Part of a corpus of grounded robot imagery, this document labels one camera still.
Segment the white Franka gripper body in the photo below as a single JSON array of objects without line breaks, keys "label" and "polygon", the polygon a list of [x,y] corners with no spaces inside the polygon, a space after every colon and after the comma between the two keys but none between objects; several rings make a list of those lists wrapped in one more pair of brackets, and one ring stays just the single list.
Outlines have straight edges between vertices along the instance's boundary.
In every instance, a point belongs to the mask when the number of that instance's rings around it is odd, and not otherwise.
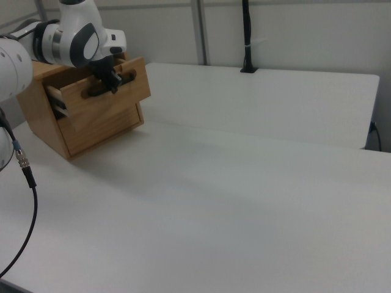
[{"label": "white Franka gripper body", "polygon": [[114,55],[126,51],[124,31],[105,29],[98,32],[98,47],[89,68],[94,75],[103,75],[114,70]]}]

